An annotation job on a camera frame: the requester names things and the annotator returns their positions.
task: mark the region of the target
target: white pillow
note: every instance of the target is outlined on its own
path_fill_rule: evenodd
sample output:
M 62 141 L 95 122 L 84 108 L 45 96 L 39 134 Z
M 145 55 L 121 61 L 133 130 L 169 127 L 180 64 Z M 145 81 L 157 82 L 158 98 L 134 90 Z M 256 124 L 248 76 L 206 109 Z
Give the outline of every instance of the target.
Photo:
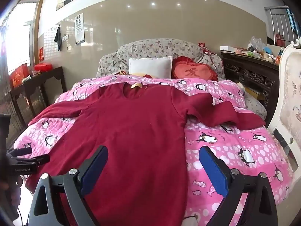
M 148 74 L 153 78 L 171 78 L 173 57 L 164 58 L 142 58 L 129 60 L 129 74 Z

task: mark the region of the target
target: shirt sleeve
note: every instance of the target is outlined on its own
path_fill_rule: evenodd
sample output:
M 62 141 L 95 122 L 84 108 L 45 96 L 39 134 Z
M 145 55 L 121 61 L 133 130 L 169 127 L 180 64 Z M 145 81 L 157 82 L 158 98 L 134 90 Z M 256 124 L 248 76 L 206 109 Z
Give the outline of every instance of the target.
M 73 118 L 78 117 L 82 110 L 89 107 L 95 101 L 99 99 L 101 94 L 106 90 L 106 87 L 101 87 L 93 92 L 89 97 L 83 100 L 75 100 L 75 101 L 62 101 L 60 103 L 56 103 L 48 106 L 44 109 L 40 114 L 38 114 L 35 118 L 33 118 L 28 126 L 36 123 L 41 118 Z
M 254 113 L 238 113 L 231 102 L 226 101 L 213 105 L 210 93 L 198 93 L 192 96 L 172 88 L 172 103 L 183 118 L 194 115 L 198 120 L 208 127 L 230 122 L 240 130 L 250 130 L 265 125 L 260 116 Z

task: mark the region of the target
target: bed sheet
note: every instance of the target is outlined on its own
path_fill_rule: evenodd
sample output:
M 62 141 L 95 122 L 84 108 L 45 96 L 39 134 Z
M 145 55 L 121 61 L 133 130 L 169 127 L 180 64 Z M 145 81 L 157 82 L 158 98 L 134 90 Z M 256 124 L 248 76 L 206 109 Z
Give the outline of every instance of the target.
M 213 104 L 231 101 L 237 112 L 250 112 L 245 109 L 243 95 L 235 83 L 228 80 L 215 82 L 197 78 L 175 80 L 106 76 L 85 79 L 76 83 L 55 102 L 85 99 L 99 87 L 120 82 L 172 85 L 187 95 L 208 92 L 213 96 Z M 25 156 L 27 158 L 46 154 L 75 121 L 76 118 L 42 118 L 21 134 L 14 148 L 31 147 L 33 152 Z M 271 182 L 277 204 L 287 197 L 292 182 L 292 169 L 281 145 L 265 127 L 244 131 L 229 125 L 211 128 L 195 118 L 189 118 L 184 132 L 189 175 L 185 217 L 194 216 L 198 225 L 206 225 L 222 201 L 222 196 L 215 192 L 198 158 L 199 149 L 204 145 L 209 146 L 230 168 L 237 168 L 243 174 L 257 176 L 258 173 L 265 172 Z M 236 225 L 245 201 L 246 194 L 242 196 L 230 225 Z

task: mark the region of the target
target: dark wooden cabinet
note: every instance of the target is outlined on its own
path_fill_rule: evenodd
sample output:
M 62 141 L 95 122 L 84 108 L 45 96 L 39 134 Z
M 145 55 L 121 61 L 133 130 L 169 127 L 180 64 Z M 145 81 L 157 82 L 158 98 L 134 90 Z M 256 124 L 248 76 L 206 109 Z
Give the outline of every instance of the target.
M 226 78 L 263 94 L 267 110 L 266 127 L 274 115 L 279 96 L 279 66 L 265 60 L 221 52 Z
M 9 92 L 10 95 L 11 95 L 12 103 L 14 105 L 16 113 L 17 113 L 23 127 L 26 127 L 27 125 L 26 125 L 26 123 L 24 121 L 24 118 L 21 114 L 20 108 L 19 108 L 18 103 L 17 103 L 17 99 L 19 98 L 21 93 L 24 93 L 26 101 L 27 101 L 27 103 L 29 105 L 29 108 L 31 110 L 31 113 L 32 113 L 33 117 L 35 117 L 36 113 L 34 111 L 32 103 L 31 103 L 30 96 L 32 94 L 34 94 L 36 88 L 40 87 L 44 103 L 46 104 L 46 107 L 49 106 L 49 100 L 48 100 L 48 97 L 47 97 L 47 94 L 46 94 L 44 83 L 52 77 L 54 77 L 55 79 L 61 81 L 63 92 L 66 92 L 67 88 L 66 88 L 66 84 L 65 84 L 65 77 L 64 77 L 63 67 L 58 67 L 58 68 L 54 68 L 54 69 L 52 69 L 50 71 L 47 71 L 47 72 L 42 72 L 41 74 L 39 74 L 35 77 L 32 77 L 31 79 L 25 81 L 22 85 L 12 89 Z

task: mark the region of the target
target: bed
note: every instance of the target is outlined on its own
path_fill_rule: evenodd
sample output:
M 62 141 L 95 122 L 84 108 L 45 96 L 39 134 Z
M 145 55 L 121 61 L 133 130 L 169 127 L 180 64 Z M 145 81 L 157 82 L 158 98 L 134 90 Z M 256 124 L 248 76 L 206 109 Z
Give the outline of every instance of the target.
M 120 71 L 129 73 L 130 58 L 159 58 L 167 56 L 172 56 L 174 59 L 179 56 L 185 56 L 196 63 L 207 64 L 217 73 L 219 80 L 225 79 L 222 59 L 208 50 L 205 43 L 197 45 L 184 40 L 170 38 L 139 40 L 121 46 L 116 52 L 105 55 L 100 59 L 96 76 L 114 75 Z M 247 109 L 256 113 L 262 119 L 266 118 L 267 110 L 257 99 L 247 92 L 244 93 L 244 99 Z
M 228 80 L 215 82 L 197 78 L 180 81 L 116 75 L 85 79 L 63 93 L 56 102 L 85 99 L 98 88 L 120 82 L 171 85 L 187 95 L 208 92 L 213 96 L 215 104 L 230 101 L 237 112 L 250 112 L 246 109 L 244 98 L 239 94 L 237 84 Z M 14 148 L 31 147 L 33 152 L 26 157 L 49 153 L 75 121 L 76 118 L 42 118 L 21 134 Z M 210 128 L 194 118 L 189 118 L 184 132 L 189 175 L 185 217 L 192 216 L 195 220 L 190 225 L 206 225 L 222 200 L 222 196 L 215 192 L 198 159 L 199 149 L 204 145 L 208 145 L 230 168 L 237 168 L 243 174 L 256 176 L 264 171 L 271 182 L 277 204 L 288 196 L 293 177 L 292 169 L 281 145 L 265 127 L 246 131 L 228 125 Z M 245 200 L 246 195 L 243 195 L 230 225 L 236 225 Z

